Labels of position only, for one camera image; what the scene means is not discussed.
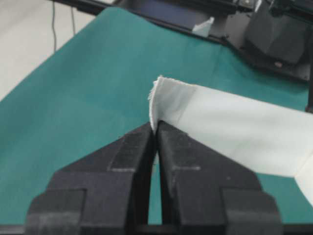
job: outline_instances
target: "cloth fold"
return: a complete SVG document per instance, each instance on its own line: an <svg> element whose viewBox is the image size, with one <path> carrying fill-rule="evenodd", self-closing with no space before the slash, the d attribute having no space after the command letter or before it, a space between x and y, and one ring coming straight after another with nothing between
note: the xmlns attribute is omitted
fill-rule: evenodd
<svg viewBox="0 0 313 235"><path fill-rule="evenodd" d="M295 177L313 204L313 116L160 76L149 95L160 120L258 173Z"/></svg>

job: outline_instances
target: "table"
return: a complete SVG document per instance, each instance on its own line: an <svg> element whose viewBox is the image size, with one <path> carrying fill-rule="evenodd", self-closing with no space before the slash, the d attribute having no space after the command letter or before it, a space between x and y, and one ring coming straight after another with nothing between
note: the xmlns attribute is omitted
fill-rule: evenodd
<svg viewBox="0 0 313 235"><path fill-rule="evenodd" d="M298 110L307 103L306 84L108 8L0 102L0 224L23 223L54 171L147 122L147 97L160 74ZM157 173L155 166L151 223L160 223ZM268 191L290 180L269 177L260 176ZM281 208L284 198L277 197L284 222L312 222L311 208L299 217Z"/></svg>

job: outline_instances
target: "fabric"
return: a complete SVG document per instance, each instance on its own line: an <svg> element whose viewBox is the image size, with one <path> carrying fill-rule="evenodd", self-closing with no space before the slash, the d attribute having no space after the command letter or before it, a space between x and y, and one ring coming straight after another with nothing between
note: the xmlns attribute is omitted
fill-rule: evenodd
<svg viewBox="0 0 313 235"><path fill-rule="evenodd" d="M54 171L147 122L147 95L160 74L306 106L306 84L255 71L221 45L106 9L0 102L0 224L23 223ZM151 195L150 222L160 222L158 201Z"/></svg>
<svg viewBox="0 0 313 235"><path fill-rule="evenodd" d="M289 197L313 205L311 114L163 76L149 100L153 131L162 120L256 173L293 177L302 193ZM281 189L289 191L294 183ZM293 212L312 215L312 206L305 205L304 212L302 207Z"/></svg>

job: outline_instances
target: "black metal frame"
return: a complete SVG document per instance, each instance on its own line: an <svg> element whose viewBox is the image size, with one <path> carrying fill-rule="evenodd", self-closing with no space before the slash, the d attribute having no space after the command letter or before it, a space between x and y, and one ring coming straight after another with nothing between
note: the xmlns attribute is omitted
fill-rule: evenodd
<svg viewBox="0 0 313 235"><path fill-rule="evenodd" d="M160 157L162 224L148 225L153 159ZM251 170L165 123L147 123L58 170L31 203L25 226L0 235L304 235L283 225Z"/></svg>
<svg viewBox="0 0 313 235"><path fill-rule="evenodd" d="M248 64L262 71L270 71L301 81L308 81L310 76L310 62L308 56L304 56L296 64L283 63L277 66L277 59L269 58L258 50L247 50L244 47L244 35L251 15L253 14L256 0L250 0L250 6L235 5L225 0L207 1L183 1L183 0L118 0L113 5L96 0L56 0L59 3L77 7L78 10L93 15L99 14L109 6L118 6L134 14L144 17L148 21L193 37L199 37L229 46L235 50ZM167 12L160 14L156 7L167 7ZM211 16L215 18L210 34L207 38L192 33L195 24L206 21Z"/></svg>

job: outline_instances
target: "black plastic part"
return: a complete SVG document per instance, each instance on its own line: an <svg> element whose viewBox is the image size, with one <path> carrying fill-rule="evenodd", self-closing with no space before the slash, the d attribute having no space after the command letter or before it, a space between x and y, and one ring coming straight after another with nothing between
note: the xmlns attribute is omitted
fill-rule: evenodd
<svg viewBox="0 0 313 235"><path fill-rule="evenodd" d="M79 235L85 200L81 190L49 190L36 197L27 213L26 235Z"/></svg>
<svg viewBox="0 0 313 235"><path fill-rule="evenodd" d="M47 191L30 206L26 234L45 234L38 219L46 217L45 231L56 231L59 219L68 217L65 229L72 223L80 228L80 234L134 233L136 224L147 223L154 155L154 137L147 123L57 171ZM81 200L83 191L86 196ZM77 202L73 208L67 204L69 198Z"/></svg>
<svg viewBox="0 0 313 235"><path fill-rule="evenodd" d="M282 234L277 206L270 196L262 192L254 172L165 122L159 123L157 139L163 223L178 224L180 235L223 234L226 231L230 231L226 233L230 235L251 235L235 224L250 226L251 221L259 223L257 232L264 230L271 231L270 235ZM256 206L255 201L250 208L240 204L241 201L236 204L229 198L233 191L225 192L230 188L236 189L234 196L248 198L251 192L252 196L257 195L258 204L266 206L268 213ZM246 216L253 212L255 217L251 220L236 217L232 214L233 208Z"/></svg>
<svg viewBox="0 0 313 235"><path fill-rule="evenodd" d="M309 52L310 62L311 62L311 72L310 72L310 83L309 83L309 98L308 98L308 105L306 107L306 111L308 113L313 114L313 33L308 42L308 52Z"/></svg>
<svg viewBox="0 0 313 235"><path fill-rule="evenodd" d="M0 225L0 235L23 235L23 225Z"/></svg>
<svg viewBox="0 0 313 235"><path fill-rule="evenodd" d="M149 123L62 168L36 197L25 226L0 235L308 235L282 227L255 173L160 122L162 225L148 225L155 137Z"/></svg>
<svg viewBox="0 0 313 235"><path fill-rule="evenodd" d="M222 189L227 235L278 235L283 226L275 200L262 191Z"/></svg>

